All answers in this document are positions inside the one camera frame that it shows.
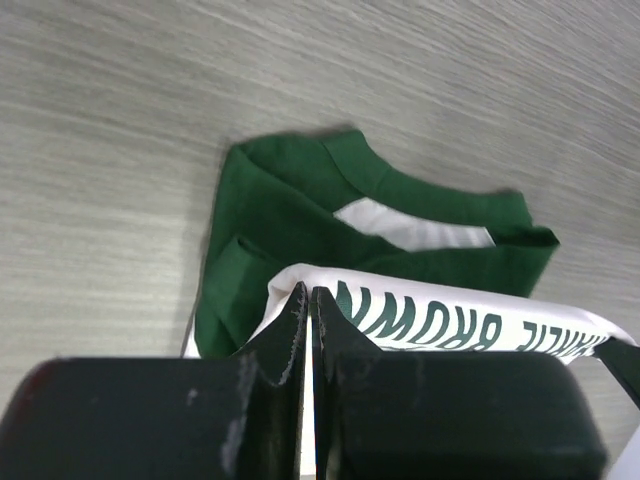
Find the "white and green t-shirt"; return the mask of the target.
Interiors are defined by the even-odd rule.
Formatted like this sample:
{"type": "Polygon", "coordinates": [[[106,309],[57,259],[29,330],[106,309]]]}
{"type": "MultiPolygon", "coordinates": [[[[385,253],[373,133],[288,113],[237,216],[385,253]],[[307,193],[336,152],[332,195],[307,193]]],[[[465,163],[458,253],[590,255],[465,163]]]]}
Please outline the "white and green t-shirt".
{"type": "Polygon", "coordinates": [[[223,165],[186,351],[231,356],[293,290],[322,287],[382,349],[593,356],[637,396],[639,349],[624,330],[531,300],[558,244],[521,193],[422,182],[357,130],[250,140],[223,165]]]}

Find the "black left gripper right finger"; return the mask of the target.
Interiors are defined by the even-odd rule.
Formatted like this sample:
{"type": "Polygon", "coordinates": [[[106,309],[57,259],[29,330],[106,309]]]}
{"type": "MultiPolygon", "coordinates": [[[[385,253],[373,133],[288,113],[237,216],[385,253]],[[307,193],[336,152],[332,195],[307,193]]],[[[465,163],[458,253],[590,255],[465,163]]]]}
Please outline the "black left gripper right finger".
{"type": "Polygon", "coordinates": [[[575,378],[520,352],[390,352],[311,297],[320,479],[598,479],[607,453],[575,378]]]}

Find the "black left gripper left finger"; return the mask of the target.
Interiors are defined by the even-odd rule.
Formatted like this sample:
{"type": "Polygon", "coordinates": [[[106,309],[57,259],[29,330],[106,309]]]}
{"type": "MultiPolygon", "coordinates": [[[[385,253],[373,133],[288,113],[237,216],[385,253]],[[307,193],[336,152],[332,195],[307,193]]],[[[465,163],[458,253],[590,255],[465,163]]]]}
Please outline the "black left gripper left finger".
{"type": "Polygon", "coordinates": [[[5,479],[295,479],[307,291],[235,354],[58,358],[1,420],[5,479]]]}

